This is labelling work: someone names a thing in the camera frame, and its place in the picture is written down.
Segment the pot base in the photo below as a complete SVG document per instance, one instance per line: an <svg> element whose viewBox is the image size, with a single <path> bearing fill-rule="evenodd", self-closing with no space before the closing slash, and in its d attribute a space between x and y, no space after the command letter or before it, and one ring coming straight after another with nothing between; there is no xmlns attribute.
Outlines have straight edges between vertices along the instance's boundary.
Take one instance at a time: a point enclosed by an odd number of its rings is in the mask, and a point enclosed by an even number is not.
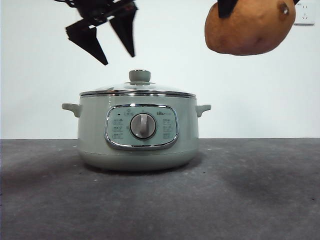
<svg viewBox="0 0 320 240"><path fill-rule="evenodd" d="M78 151L81 158L89 165L113 171L154 171L178 167L188 163L197 149L185 152L159 155L108 155Z"/></svg>

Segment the pot handle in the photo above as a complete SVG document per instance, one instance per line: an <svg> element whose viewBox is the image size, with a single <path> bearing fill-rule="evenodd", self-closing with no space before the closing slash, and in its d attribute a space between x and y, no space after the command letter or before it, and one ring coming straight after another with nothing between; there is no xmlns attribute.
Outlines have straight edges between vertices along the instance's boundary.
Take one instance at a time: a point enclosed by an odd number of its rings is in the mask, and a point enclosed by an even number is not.
<svg viewBox="0 0 320 240"><path fill-rule="evenodd" d="M69 110L69 111L73 112L75 117L77 117L77 118L80 117L81 109L82 109L81 105L72 104L72 103L63 103L61 107L62 107L62 109Z"/></svg>
<svg viewBox="0 0 320 240"><path fill-rule="evenodd" d="M211 110L211 104L195 106L196 116L201 117L202 113Z"/></svg>

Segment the pot lid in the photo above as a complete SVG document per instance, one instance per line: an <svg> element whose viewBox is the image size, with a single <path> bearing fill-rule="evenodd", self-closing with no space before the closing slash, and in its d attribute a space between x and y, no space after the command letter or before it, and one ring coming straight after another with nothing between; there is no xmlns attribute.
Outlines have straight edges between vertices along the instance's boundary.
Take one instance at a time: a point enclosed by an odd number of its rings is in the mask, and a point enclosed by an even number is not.
<svg viewBox="0 0 320 240"><path fill-rule="evenodd" d="M171 95L177 97L192 97L196 95L192 93L183 92L178 88L159 85L154 82L150 82L151 73L147 70L132 70L129 72L130 81L116 84L113 86L105 86L95 89L93 91L84 91L80 93L80 96L100 95L100 94L134 94L134 95Z"/></svg>

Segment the dial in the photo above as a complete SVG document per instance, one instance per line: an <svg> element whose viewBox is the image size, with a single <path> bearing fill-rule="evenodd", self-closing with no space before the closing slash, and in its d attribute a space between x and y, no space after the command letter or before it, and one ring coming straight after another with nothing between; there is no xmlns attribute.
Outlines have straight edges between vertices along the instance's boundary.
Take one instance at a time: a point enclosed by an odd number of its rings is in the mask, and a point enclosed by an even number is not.
<svg viewBox="0 0 320 240"><path fill-rule="evenodd" d="M140 113L131 120L130 129L136 138L147 139L155 133L156 121L149 114Z"/></svg>

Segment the wall socket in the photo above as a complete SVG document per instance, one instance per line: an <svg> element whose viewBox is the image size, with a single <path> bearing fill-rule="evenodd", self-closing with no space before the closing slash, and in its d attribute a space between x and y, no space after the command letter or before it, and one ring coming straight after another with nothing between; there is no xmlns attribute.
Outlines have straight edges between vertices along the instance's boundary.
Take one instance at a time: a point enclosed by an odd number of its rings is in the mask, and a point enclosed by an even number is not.
<svg viewBox="0 0 320 240"><path fill-rule="evenodd" d="M316 23L315 0L301 0L295 5L295 22L298 26L312 26Z"/></svg>

